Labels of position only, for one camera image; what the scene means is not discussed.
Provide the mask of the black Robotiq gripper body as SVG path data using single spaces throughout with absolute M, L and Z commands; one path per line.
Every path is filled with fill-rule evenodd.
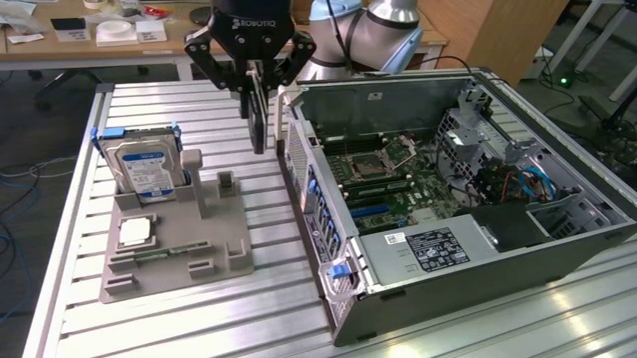
M 210 35 L 234 60 L 272 60 L 296 33 L 290 1 L 211 4 Z

